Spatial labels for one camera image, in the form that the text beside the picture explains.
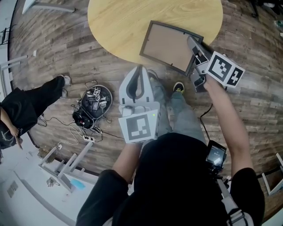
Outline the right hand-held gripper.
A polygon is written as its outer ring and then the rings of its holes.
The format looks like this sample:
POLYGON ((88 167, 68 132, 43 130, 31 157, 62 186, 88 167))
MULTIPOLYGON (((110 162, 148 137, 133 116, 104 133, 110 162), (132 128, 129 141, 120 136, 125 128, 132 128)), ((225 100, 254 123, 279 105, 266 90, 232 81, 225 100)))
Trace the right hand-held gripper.
POLYGON ((195 56, 195 68, 191 74, 191 81, 197 93, 205 92, 206 75, 210 75, 224 87, 235 88, 242 78, 245 69, 220 54, 210 51, 199 43, 193 36, 188 36, 187 44, 195 56))

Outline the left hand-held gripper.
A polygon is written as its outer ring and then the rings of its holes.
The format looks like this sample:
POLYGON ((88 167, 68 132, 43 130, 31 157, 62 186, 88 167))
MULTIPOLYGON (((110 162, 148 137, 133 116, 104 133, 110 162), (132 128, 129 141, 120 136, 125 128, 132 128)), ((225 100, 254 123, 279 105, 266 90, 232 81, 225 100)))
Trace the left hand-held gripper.
POLYGON ((154 100, 147 69, 141 67, 141 99, 136 99, 140 66, 132 69, 119 88, 119 124, 126 143, 142 143, 157 139, 160 103, 154 100))

